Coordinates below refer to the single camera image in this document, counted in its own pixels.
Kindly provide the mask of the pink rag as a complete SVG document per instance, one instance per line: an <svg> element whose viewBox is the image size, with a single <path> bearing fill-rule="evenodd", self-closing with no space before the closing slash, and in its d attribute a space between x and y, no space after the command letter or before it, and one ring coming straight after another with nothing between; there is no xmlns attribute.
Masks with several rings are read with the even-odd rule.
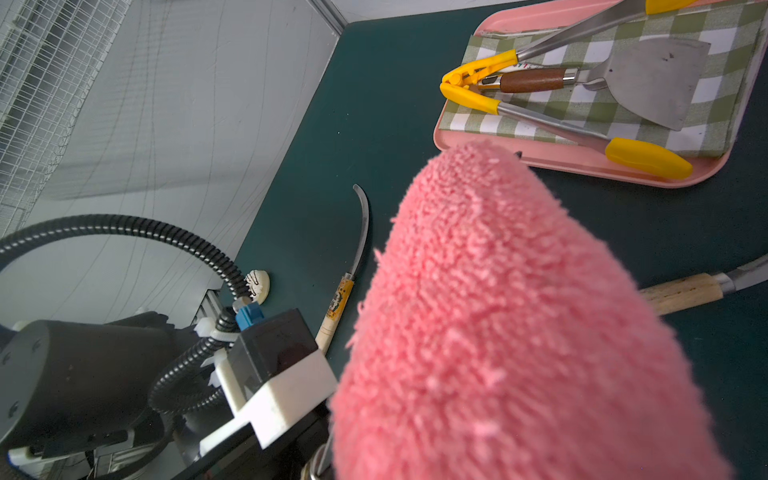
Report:
<svg viewBox="0 0 768 480"><path fill-rule="evenodd" d="M407 190L332 402L340 479L729 479L671 328L517 156Z"/></svg>

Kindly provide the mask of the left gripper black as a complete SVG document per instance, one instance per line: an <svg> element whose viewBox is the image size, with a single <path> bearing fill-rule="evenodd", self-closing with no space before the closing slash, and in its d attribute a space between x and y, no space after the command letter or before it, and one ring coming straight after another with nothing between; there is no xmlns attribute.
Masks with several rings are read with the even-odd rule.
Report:
<svg viewBox="0 0 768 480"><path fill-rule="evenodd" d="M216 333L240 330L233 317ZM81 479L134 479L177 446L185 479L282 479L324 442L325 403L270 447L245 426L201 457L200 441L233 418L203 362L223 341L149 312L95 325L35 321L1 342L1 475L34 479L67 460Z"/></svg>

